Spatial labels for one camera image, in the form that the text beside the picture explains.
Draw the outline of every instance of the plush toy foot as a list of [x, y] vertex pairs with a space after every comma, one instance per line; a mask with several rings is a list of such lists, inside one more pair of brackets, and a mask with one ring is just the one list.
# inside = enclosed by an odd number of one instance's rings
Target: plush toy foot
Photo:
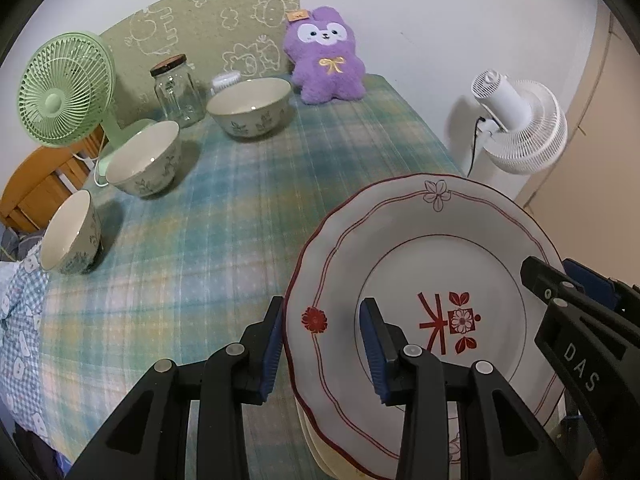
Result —
[[340, 81], [335, 89], [335, 96], [345, 101], [362, 99], [366, 90], [360, 79]]
[[322, 86], [304, 85], [302, 92], [300, 92], [300, 98], [303, 103], [308, 105], [319, 105], [321, 103], [327, 103], [333, 97], [333, 93], [330, 88]]

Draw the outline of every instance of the purple plush toy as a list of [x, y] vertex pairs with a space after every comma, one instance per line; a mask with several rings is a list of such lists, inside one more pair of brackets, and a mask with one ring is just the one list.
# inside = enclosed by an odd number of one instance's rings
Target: purple plush toy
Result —
[[356, 56], [353, 31], [337, 10], [318, 7], [311, 17], [287, 23], [283, 49], [296, 64], [292, 81], [302, 87], [305, 103], [364, 96], [364, 63]]

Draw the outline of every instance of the white wall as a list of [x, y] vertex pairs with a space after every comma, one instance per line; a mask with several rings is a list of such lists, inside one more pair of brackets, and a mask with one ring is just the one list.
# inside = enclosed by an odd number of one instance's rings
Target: white wall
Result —
[[[16, 92], [31, 54], [69, 30], [101, 33], [158, 0], [46, 0], [0, 67], [0, 187], [36, 148], [16, 113]], [[596, 0], [302, 0], [331, 5], [354, 28], [367, 71], [404, 96], [462, 161], [478, 109], [471, 80], [495, 68], [543, 82], [566, 109], [593, 36]], [[524, 184], [478, 161], [474, 176], [515, 196]]]

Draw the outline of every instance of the yellow ribbon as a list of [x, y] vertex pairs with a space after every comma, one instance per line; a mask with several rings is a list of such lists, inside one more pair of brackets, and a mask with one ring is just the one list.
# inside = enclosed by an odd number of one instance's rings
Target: yellow ribbon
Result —
[[332, 74], [334, 72], [342, 73], [342, 70], [340, 70], [338, 63], [342, 65], [342, 64], [345, 64], [346, 61], [342, 56], [334, 57], [333, 59], [330, 57], [323, 57], [320, 61], [318, 61], [318, 65], [329, 67], [329, 70], [326, 71], [327, 75]]

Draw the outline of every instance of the beige door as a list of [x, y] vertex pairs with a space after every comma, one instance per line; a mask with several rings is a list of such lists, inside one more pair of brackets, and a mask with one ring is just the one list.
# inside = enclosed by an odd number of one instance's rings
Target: beige door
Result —
[[528, 209], [562, 258], [640, 284], [640, 56], [611, 30], [593, 98]]

